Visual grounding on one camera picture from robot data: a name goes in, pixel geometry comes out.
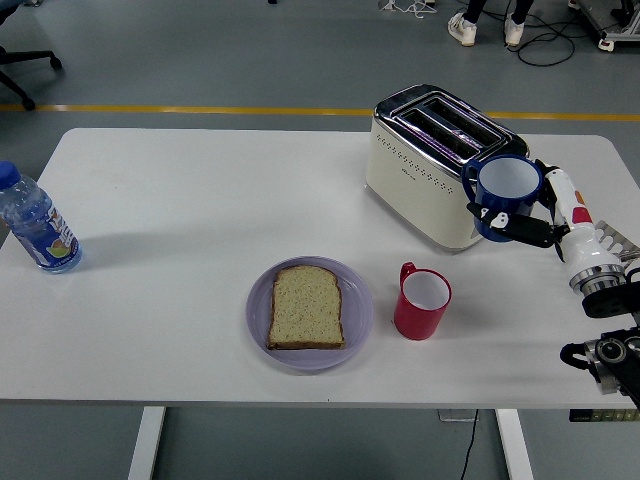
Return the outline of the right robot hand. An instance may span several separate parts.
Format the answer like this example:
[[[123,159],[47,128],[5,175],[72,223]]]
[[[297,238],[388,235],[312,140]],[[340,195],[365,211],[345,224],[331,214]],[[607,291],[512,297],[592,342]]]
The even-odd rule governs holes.
[[[601,246],[580,192],[562,169],[522,156],[468,161],[461,182],[477,231],[493,242],[555,247],[579,290],[590,281],[618,284],[621,261]]]

